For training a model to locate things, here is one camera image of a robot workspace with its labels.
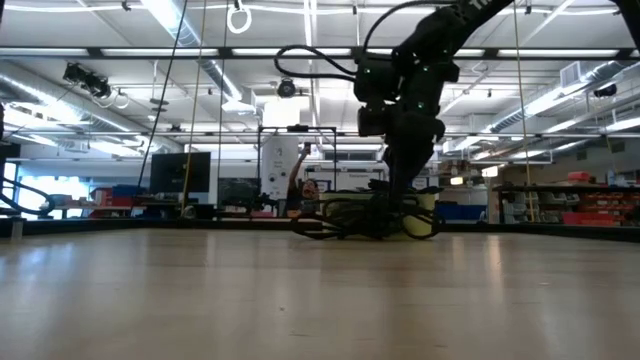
yellow object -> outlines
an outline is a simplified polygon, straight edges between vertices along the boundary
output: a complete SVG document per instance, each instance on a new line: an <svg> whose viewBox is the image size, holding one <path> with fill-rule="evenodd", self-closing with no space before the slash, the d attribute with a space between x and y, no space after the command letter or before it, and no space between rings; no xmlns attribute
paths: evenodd
<svg viewBox="0 0 640 360"><path fill-rule="evenodd" d="M320 200L331 199L353 199L353 200L367 200L371 198L371 194L351 194L351 193L322 193L320 194ZM436 204L436 197L433 194L418 194L416 195L419 205L423 209L433 210ZM412 234L422 236L431 233L431 225L423 221L420 221L412 216L407 216L403 220L405 228ZM368 239L362 235L352 235L347 237L350 240L365 240ZM393 241L407 241L414 240L404 232L395 233L385 240Z"/></svg>

ceiling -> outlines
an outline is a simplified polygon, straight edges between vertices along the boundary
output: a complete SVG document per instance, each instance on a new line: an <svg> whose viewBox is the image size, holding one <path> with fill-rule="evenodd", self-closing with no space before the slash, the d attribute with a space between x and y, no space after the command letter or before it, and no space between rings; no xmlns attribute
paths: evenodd
<svg viewBox="0 0 640 360"><path fill-rule="evenodd" d="M246 0L245 6L253 6L252 23L241 34L234 34L227 30L225 8L227 2L208 1L208 5L214 8L207 10L205 14L204 44L208 47L227 48L279 47L311 42L313 46L325 48L357 47L362 45L365 35L379 18L380 13L400 3L395 0L318 0L319 13L315 16L310 15L308 17L310 26L305 26L306 16L303 11L305 1L309 1L309 4L313 3L313 0ZM71 48L173 46L173 37L148 10L143 8L141 2L129 1L128 3L133 7L130 12L119 9L120 1L7 0L7 5L14 8L5 10L0 29L0 46ZM350 12L354 3L358 7L357 15ZM190 9L187 16L193 28L198 31L202 25L203 5L204 1L189 1ZM634 47L622 17L611 13L615 10L615 6L609 1L533 0L532 5L535 10L532 14L524 14L524 7L519 7L516 17L520 46L523 49ZM563 11L554 12L558 7L565 6ZM96 7L113 7L113 9L79 11L83 8ZM514 48L516 24L512 11L512 7L507 7L502 14L484 24L469 38L465 47ZM376 30L371 46L393 47L399 44L424 16L421 10L392 15ZM243 21L243 14L234 15L233 22L237 27L240 27ZM68 84L62 79L62 74L68 61L61 57L19 56L2 60L64 87ZM112 106L107 109L108 111L131 120L143 128L151 129L153 122L148 117L152 114L151 108L154 105L149 103L149 99L152 96L160 97L165 75L169 72L168 60L158 61L155 83L153 60L81 59L79 62L87 69L108 77L113 87L129 96L130 103L126 108ZM572 62L553 59L523 60L518 64L517 61L511 60L457 60L456 63L461 68L460 79L458 83L445 86L441 98L440 118L450 132L480 132L506 112L517 110L521 104L521 96L527 104L539 94L557 86L560 81L560 70ZM229 59L219 60L218 63L235 85L254 91L258 106L277 100L273 84L280 81L281 75L274 68L272 60ZM339 63L355 70L355 65L350 60L340 60ZM309 68L308 60L305 59L286 60L283 66L301 72L307 72ZM313 69L316 73L336 73L335 69L320 60L313 60ZM165 99L170 104L166 106L167 111L161 115L158 131L168 131L172 125L180 125L181 129L188 131L195 109L195 131L220 129L254 132L257 127L257 117L222 111L221 104L224 101L221 101L220 91L205 73L200 72L199 79L197 79L197 73L198 65L195 61L174 61L165 95ZM544 132L555 124L592 111L594 104L602 107L635 95L637 92L635 87L639 81L634 76L625 76L617 80L618 95L616 97L594 98L587 104L586 95L573 96L558 106L537 113L536 116L525 121L525 124L530 127L530 132ZM309 80L296 79L295 83L299 88L310 87ZM315 125L318 126L336 126L340 131L357 131L356 115L361 104L353 96L350 83L322 79L317 82L317 88L314 91L319 98L319 116L317 119L313 118L309 110L309 99L303 96L296 100L296 104L301 106L301 123L313 125L315 120ZM88 94L77 87L71 92L89 100ZM594 122L592 119L587 120L568 130L578 133L591 131L589 129L594 129ZM41 128L34 123L20 131L38 129ZM522 122L508 127L505 131L521 133ZM168 136L167 138L179 145L188 142L188 136ZM227 143L246 143L253 141L254 138L254 135L224 136L222 140ZM217 137L207 136L194 138L196 143L214 143L217 140ZM26 140L13 138L11 141L24 143ZM345 143L358 141L362 140L353 137L341 140ZM381 139L374 138L368 141L379 143ZM521 143L508 138L501 138L499 141L481 139L466 149L467 153L504 148L516 151Z"/></svg>

monitor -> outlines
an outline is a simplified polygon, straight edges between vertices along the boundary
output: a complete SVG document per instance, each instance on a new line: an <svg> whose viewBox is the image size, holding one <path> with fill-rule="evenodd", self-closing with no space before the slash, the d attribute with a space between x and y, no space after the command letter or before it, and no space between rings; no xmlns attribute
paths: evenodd
<svg viewBox="0 0 640 360"><path fill-rule="evenodd" d="M184 190L187 153L158 154L151 157L151 193L176 193ZM211 153L191 153L187 192L209 192Z"/></svg>

robotic arm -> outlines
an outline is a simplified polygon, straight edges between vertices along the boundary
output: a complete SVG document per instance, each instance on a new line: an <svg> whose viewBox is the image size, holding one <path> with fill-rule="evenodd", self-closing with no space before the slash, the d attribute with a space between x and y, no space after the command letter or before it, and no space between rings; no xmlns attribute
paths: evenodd
<svg viewBox="0 0 640 360"><path fill-rule="evenodd" d="M624 17L631 36L640 45L640 3L612 0ZM445 82L457 82L460 69L453 62L455 53L482 24L511 4L512 0L458 0L422 19L415 31L391 56L368 53L373 31L394 12L428 0L409 1L395 6L373 25L356 60L358 69L350 72L314 48L294 45L283 48L274 60L285 75L303 78L340 78L354 82L354 94L365 106L358 111L360 136L385 136L389 145L384 160L390 169L390 200L401 203L408 184L433 155L434 144L442 139L445 125L436 118ZM348 75L296 74L282 69L279 57L294 48L324 57Z"/></svg>

